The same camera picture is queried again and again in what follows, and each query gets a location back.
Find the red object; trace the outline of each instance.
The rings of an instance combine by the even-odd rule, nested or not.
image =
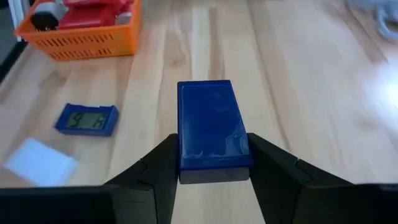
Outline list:
[[[111,6],[71,8],[59,23],[59,29],[76,29],[115,24],[114,8]]]
[[[133,3],[131,3],[131,2],[125,3],[125,4],[122,6],[122,8],[119,10],[118,14],[122,14],[122,13],[125,13],[125,12],[131,12],[132,4],[133,4]]]
[[[127,0],[63,0],[63,4],[68,7],[91,7],[91,6],[114,6],[117,13],[126,3]]]

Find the blue rectangular block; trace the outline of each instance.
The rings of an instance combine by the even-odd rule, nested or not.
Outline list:
[[[229,80],[178,83],[180,182],[246,180],[253,165]]]

